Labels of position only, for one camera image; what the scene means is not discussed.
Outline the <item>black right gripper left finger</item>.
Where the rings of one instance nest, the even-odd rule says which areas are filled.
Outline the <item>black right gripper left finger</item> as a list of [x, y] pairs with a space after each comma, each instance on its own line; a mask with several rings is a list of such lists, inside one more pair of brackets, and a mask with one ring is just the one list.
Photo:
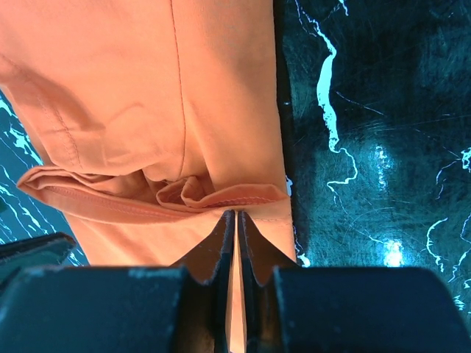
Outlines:
[[1, 272], [3, 352], [227, 352], [235, 214], [168, 267]]

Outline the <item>orange t shirt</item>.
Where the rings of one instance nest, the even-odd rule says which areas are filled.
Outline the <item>orange t shirt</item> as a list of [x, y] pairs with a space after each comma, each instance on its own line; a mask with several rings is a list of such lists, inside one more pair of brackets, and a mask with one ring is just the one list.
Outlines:
[[18, 189], [92, 268], [172, 265], [227, 210], [295, 259], [272, 1], [3, 1], [1, 90], [43, 161]]

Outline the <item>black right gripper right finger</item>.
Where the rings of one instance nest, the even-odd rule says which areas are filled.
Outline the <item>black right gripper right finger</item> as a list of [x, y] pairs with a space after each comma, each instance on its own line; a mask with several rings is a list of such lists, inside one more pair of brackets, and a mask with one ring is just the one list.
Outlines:
[[468, 352], [470, 336], [424, 268], [303, 268], [238, 214], [248, 352]]

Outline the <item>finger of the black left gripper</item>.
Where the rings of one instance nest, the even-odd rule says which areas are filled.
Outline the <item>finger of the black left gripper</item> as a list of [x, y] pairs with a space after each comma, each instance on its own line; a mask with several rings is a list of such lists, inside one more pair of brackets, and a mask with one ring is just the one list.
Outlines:
[[2, 244], [1, 272], [31, 266], [60, 265], [76, 246], [76, 241], [63, 232]]

